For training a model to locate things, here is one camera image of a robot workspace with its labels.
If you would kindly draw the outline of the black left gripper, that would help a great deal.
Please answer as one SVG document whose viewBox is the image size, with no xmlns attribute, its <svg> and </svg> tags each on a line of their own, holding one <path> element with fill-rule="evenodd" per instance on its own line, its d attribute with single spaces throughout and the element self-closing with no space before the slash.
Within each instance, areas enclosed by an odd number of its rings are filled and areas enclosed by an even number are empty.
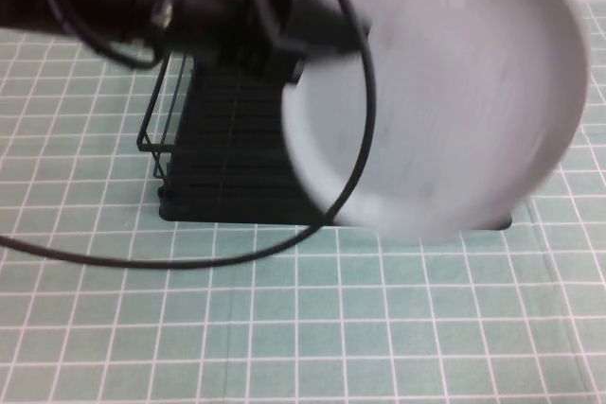
<svg viewBox="0 0 606 404">
<path fill-rule="evenodd" d="M 243 0 L 234 40 L 234 65 L 242 72 L 272 83 L 297 83 L 312 50 L 359 50 L 335 0 Z"/>
</svg>

